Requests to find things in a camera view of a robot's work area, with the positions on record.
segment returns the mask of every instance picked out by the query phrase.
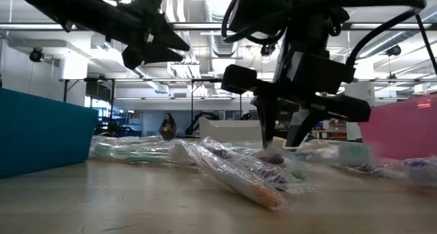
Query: table surface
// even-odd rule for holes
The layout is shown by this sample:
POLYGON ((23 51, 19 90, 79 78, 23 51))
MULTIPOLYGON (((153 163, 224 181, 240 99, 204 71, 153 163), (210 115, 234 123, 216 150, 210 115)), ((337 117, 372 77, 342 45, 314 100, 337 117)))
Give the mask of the table surface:
POLYGON ((197 169, 88 161, 0 180, 0 233, 437 233, 437 196, 309 165, 318 189, 269 211, 197 169))

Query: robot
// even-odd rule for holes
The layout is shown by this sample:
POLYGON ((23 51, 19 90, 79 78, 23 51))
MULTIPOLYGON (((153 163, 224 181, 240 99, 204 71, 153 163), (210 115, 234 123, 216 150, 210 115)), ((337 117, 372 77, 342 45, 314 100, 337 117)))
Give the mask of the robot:
MULTIPOLYGON (((134 0, 113 7, 102 0, 25 0, 69 32, 73 24, 86 27, 128 45, 123 52, 127 68, 142 61, 181 61, 169 48, 189 50, 189 46, 168 26, 159 13, 162 0, 134 0)), ((232 0, 221 34, 227 43, 248 39, 262 45, 269 55, 283 39, 273 83, 257 80, 257 72, 237 65, 226 68, 222 89, 243 94, 253 91, 262 125, 263 144, 273 138, 274 123, 282 105, 293 106, 293 116, 303 117, 297 130, 289 131, 287 146, 299 146, 312 127, 323 119, 368 121, 371 108, 364 100, 337 95, 342 82, 354 81, 358 53, 370 40, 426 6, 425 0, 232 0), (380 25, 352 50, 345 64, 329 59, 328 37, 341 33, 349 20, 347 7, 409 6, 410 9, 380 25), (228 36, 227 30, 235 34, 228 36), (255 38, 261 32, 266 38, 255 38), (319 96, 327 93, 331 96, 319 96)))

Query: plastic wrap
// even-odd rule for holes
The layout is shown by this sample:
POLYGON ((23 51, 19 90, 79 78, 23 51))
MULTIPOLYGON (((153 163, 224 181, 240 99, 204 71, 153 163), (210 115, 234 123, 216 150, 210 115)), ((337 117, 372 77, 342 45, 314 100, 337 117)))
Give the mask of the plastic wrap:
POLYGON ((388 179, 405 179, 407 178, 402 161, 379 158, 378 159, 378 172, 380 176, 388 179))
POLYGON ((153 143, 153 142, 160 142, 160 141, 164 141, 164 140, 162 137, 158 137, 158 136, 150 136, 145 138, 140 138, 135 136, 128 136, 122 138, 112 138, 107 136, 93 136, 91 140, 91 146, 89 148, 88 158, 96 158, 95 150, 96 150, 96 145, 99 143, 104 143, 107 145, 134 145, 134 144, 153 143))
POLYGON ((124 163, 194 164, 181 141, 131 143, 129 145, 97 143, 94 149, 94 155, 100 160, 124 163))
POLYGON ((332 148, 331 157, 325 158, 331 166, 355 173, 378 173, 373 147, 363 143, 336 142, 332 148))
POLYGON ((289 149, 294 151, 296 158, 303 162, 330 162, 337 153, 335 146, 320 139, 313 139, 297 148, 289 149))
POLYGON ((404 172, 416 186, 437 187, 437 158, 413 158, 403 161, 404 172))
POLYGON ((224 150, 214 152, 199 146, 186 145, 187 152, 197 166, 213 175, 221 183, 242 196, 269 209, 288 208, 287 199, 270 185, 259 172, 233 160, 232 155, 224 150))
POLYGON ((244 165, 253 173, 263 177, 277 190, 295 193, 297 188, 303 187, 303 185, 298 184, 305 181, 305 174, 303 173, 302 165, 299 162, 290 159, 287 161, 288 164, 284 164, 285 159, 281 155, 281 151, 279 151, 279 149, 274 145, 260 151, 259 154, 257 154, 257 156, 261 156, 260 158, 255 157, 253 154, 248 156, 247 153, 239 153, 228 149, 211 138, 205 138, 201 142, 201 146, 223 160, 237 162, 238 164, 244 165), (281 163, 270 163, 272 161, 277 161, 278 159, 272 159, 269 155, 280 158, 281 163))

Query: security camera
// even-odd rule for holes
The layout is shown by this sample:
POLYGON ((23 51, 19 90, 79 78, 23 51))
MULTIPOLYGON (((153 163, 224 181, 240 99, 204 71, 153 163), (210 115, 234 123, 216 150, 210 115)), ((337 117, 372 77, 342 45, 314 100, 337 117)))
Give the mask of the security camera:
POLYGON ((276 47, 274 47, 274 44, 263 45, 261 47, 261 56, 268 57, 274 52, 274 50, 276 50, 276 47))
POLYGON ((390 49, 388 49, 385 54, 387 54, 389 57, 391 56, 399 56, 402 53, 402 49, 400 46, 396 45, 390 49))
POLYGON ((34 47, 33 51, 30 53, 30 61, 35 62, 35 63, 40 63, 42 61, 44 61, 44 53, 42 53, 42 48, 41 47, 34 47))

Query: dark hair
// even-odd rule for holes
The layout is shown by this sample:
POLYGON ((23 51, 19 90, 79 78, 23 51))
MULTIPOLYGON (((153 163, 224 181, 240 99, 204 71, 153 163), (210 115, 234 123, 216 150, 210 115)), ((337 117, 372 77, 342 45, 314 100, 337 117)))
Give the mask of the dark hair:
MULTIPOLYGON (((173 119, 173 115, 171 115, 170 113, 165 113, 165 115, 168 115, 169 116, 169 120, 170 120, 170 125, 173 127, 173 128, 176 128, 176 122, 175 122, 175 120, 173 119)), ((161 127, 164 127, 165 125, 167 125, 167 120, 165 119, 165 117, 164 117, 164 121, 163 121, 163 123, 161 124, 161 127)))

